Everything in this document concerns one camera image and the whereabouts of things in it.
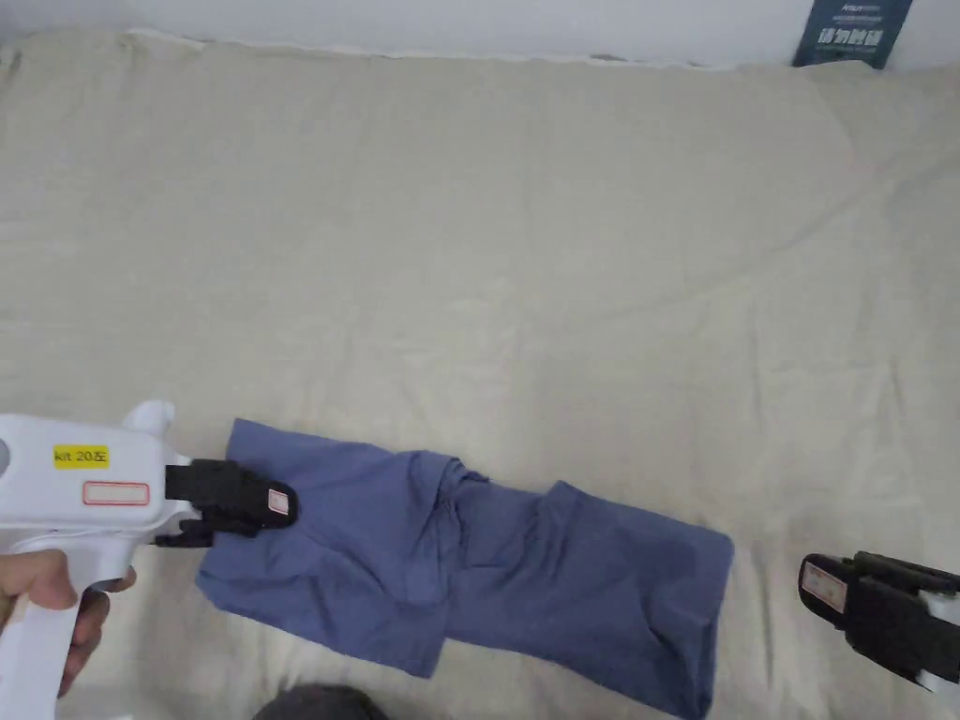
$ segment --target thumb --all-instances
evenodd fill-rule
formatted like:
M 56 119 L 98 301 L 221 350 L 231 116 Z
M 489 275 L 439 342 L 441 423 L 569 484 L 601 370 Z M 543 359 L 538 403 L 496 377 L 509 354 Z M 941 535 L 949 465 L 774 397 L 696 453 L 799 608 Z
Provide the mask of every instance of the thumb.
M 59 550 L 0 556 L 0 594 L 27 593 L 31 602 L 48 610 L 66 610 L 77 604 L 70 584 L 66 556 Z

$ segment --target red-bordered label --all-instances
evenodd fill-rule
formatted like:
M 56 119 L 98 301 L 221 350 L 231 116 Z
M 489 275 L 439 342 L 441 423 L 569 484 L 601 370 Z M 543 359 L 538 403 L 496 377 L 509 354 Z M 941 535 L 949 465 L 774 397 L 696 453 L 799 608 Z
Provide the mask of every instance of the red-bordered label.
M 290 515 L 290 498 L 286 492 L 271 490 L 267 493 L 267 507 L 280 515 Z
M 815 565 L 807 563 L 804 566 L 801 586 L 837 612 L 843 612 L 847 605 L 847 584 Z
M 146 483 L 84 483 L 84 504 L 94 507 L 120 505 L 142 508 L 150 505 L 150 486 Z

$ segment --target bed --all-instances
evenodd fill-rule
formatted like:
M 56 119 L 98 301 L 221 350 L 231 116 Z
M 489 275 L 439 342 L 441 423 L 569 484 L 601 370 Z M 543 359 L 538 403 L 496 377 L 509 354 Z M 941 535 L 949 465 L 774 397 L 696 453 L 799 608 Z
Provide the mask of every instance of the bed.
M 960 70 L 388 59 L 64 31 L 0 52 L 0 407 L 177 403 L 727 533 L 714 718 L 938 718 L 796 591 L 960 570 Z M 449 641 L 430 681 L 218 613 L 145 548 L 84 681 L 179 718 L 654 718 Z

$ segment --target folded blue garment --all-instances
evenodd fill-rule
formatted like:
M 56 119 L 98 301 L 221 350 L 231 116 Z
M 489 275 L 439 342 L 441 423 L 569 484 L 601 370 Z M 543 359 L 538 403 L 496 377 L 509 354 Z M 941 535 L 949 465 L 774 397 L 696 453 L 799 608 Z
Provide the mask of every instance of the folded blue garment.
M 287 483 L 300 520 L 218 536 L 218 608 L 429 677 L 446 637 L 570 668 L 682 718 L 712 700 L 730 540 L 558 483 L 238 420 L 228 457 Z

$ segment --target human hand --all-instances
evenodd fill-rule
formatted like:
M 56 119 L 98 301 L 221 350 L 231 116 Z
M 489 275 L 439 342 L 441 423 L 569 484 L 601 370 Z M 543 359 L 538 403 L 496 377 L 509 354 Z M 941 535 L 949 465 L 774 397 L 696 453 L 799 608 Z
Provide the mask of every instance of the human hand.
M 136 582 L 133 568 L 127 577 L 113 583 L 109 591 L 119 592 Z M 59 550 L 0 556 L 0 599 L 26 594 L 31 602 L 48 610 L 67 610 L 77 604 L 77 592 L 70 584 L 66 556 Z M 77 624 L 70 642 L 70 652 L 60 683 L 62 697 L 84 669 L 93 651 L 100 644 L 104 622 L 110 611 L 109 598 L 102 592 L 88 590 L 80 602 Z M 0 621 L 6 619 L 0 613 Z

